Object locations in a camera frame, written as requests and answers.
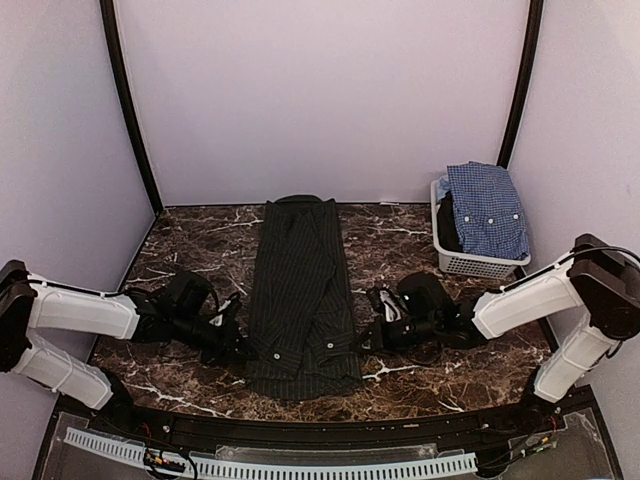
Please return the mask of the black pinstriped long sleeve shirt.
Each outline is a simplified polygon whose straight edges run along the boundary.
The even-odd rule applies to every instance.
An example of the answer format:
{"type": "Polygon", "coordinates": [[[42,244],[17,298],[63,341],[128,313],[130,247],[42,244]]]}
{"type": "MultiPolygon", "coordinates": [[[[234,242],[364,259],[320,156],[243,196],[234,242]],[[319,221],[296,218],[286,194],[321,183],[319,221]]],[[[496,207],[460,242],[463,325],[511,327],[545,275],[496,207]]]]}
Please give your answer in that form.
{"type": "Polygon", "coordinates": [[[264,209],[251,289],[251,390],[302,401],[361,383],[353,302],[334,200],[289,196],[264,209]]]}

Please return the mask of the white perforated plastic basket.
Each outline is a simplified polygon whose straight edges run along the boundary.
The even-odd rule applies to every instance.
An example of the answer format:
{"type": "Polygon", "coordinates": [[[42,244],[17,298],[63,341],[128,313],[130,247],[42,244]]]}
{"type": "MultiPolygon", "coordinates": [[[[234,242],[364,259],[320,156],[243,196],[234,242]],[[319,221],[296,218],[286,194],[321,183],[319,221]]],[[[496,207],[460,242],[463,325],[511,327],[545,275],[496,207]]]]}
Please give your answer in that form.
{"type": "Polygon", "coordinates": [[[528,255],[521,260],[510,260],[487,256],[471,255],[445,249],[439,240],[439,225],[437,213],[440,205],[437,203],[437,186],[434,180],[430,185],[431,223],[433,245],[438,254],[439,269],[448,274],[465,275],[471,277],[504,280],[517,268],[525,267],[531,262],[528,255]]]}

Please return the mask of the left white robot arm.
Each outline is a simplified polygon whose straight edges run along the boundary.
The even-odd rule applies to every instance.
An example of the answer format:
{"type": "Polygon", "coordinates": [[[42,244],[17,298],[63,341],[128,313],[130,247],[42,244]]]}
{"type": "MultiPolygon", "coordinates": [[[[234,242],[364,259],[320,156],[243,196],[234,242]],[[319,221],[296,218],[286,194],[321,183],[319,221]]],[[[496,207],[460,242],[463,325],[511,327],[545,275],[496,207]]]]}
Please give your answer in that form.
{"type": "Polygon", "coordinates": [[[1,268],[1,370],[23,375],[94,411],[120,436],[141,427],[140,412],[121,381],[90,366],[39,335],[57,329],[134,343],[180,342],[199,351],[204,364],[245,363],[256,357],[236,315],[238,294],[216,302],[213,285],[184,271],[153,291],[131,287],[101,292],[59,284],[30,273],[19,260],[1,268]]]}

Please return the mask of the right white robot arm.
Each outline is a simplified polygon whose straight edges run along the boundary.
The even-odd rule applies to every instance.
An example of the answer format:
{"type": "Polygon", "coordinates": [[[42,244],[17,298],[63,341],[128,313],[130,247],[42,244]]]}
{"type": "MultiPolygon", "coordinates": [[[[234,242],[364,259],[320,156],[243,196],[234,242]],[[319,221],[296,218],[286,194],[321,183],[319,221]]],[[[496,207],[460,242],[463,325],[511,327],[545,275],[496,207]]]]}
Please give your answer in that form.
{"type": "Polygon", "coordinates": [[[405,277],[396,291],[368,290],[378,318],[351,347],[362,354],[401,353],[425,343],[467,350],[532,321],[581,307],[585,314],[532,377],[530,396],[510,413],[521,434],[534,432],[549,405],[601,358],[639,333],[639,257],[591,234],[550,265],[476,299],[455,302],[432,274],[405,277]]]}

